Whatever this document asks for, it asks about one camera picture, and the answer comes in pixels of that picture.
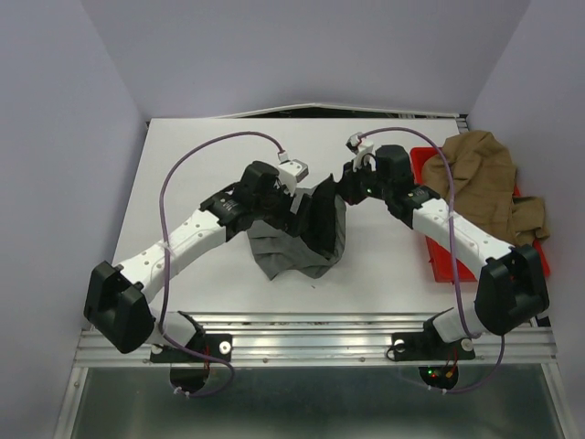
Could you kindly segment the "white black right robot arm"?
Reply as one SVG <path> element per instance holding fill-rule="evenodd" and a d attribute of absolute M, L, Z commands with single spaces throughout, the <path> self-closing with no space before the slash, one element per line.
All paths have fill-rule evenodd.
<path fill-rule="evenodd" d="M 426 354 L 440 357 L 464 337 L 503 336 L 548 309 L 544 270 L 533 246 L 497 239 L 457 214 L 435 191 L 416 184 L 402 146 L 350 150 L 354 158 L 337 184 L 342 199 L 349 205 L 366 198 L 383 201 L 394 218 L 455 255 L 478 282 L 471 303 L 459 301 L 431 319 L 420 335 Z"/>

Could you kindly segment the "grey pleated skirt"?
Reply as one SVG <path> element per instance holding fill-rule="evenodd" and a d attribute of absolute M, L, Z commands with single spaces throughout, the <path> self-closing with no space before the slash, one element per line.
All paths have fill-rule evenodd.
<path fill-rule="evenodd" d="M 336 193 L 334 178 L 300 192 L 312 197 L 308 227 L 300 236 L 260 220 L 247 231 L 254 261 L 271 281 L 287 271 L 318 279 L 342 259 L 346 248 L 346 203 Z"/>

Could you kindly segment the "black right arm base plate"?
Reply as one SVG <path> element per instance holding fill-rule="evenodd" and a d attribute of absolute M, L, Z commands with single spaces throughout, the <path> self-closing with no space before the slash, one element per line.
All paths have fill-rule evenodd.
<path fill-rule="evenodd" d="M 462 340 L 446 343 L 423 332 L 398 332 L 391 335 L 386 358 L 394 362 L 475 359 L 473 346 L 464 348 Z"/>

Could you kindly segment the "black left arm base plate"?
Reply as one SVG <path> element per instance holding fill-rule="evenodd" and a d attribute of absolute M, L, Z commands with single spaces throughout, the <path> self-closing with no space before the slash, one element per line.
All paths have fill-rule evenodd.
<path fill-rule="evenodd" d="M 231 361 L 232 335 L 229 333 L 206 334 L 204 336 L 194 336 L 186 347 L 196 351 L 199 354 Z M 173 363 L 203 363 L 204 360 L 193 357 L 175 347 L 163 345 L 158 347 L 157 351 L 151 349 L 150 361 L 154 364 L 173 364 Z"/>

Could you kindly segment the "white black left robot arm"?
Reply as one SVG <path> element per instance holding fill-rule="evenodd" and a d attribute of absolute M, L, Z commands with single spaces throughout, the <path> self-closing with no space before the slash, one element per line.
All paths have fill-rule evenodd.
<path fill-rule="evenodd" d="M 175 230 L 139 254 L 112 265 L 101 262 L 90 274 L 83 315 L 122 354 L 142 344 L 169 345 L 184 360 L 203 349 L 203 329 L 191 317 L 151 303 L 169 298 L 170 281 L 197 258 L 248 230 L 257 220 L 297 237 L 305 231 L 312 199 L 295 189 L 306 164 L 248 165 L 240 181 L 203 201 Z"/>

